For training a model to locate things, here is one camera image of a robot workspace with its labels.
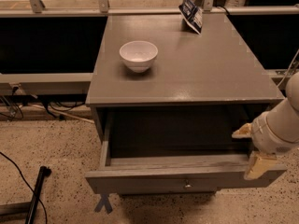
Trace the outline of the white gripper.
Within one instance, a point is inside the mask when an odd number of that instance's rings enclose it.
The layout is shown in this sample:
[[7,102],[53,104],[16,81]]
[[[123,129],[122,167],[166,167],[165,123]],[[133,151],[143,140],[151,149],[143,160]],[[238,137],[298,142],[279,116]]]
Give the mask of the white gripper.
[[277,164],[276,155],[284,155],[299,147],[299,141],[287,141],[281,134],[274,133],[267,123],[266,115],[267,112],[263,112],[252,122],[252,126],[246,123],[232,133],[235,139],[251,137],[253,145],[260,150],[250,153],[245,180],[258,179]]

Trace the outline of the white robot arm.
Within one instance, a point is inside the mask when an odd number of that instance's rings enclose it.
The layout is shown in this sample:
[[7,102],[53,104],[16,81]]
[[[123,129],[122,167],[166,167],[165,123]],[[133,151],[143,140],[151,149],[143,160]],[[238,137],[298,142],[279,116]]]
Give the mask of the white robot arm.
[[246,180],[261,177],[277,164],[278,156],[299,147],[299,74],[287,82],[286,98],[270,111],[263,112],[252,123],[232,133],[236,139],[250,138],[256,150],[249,155]]

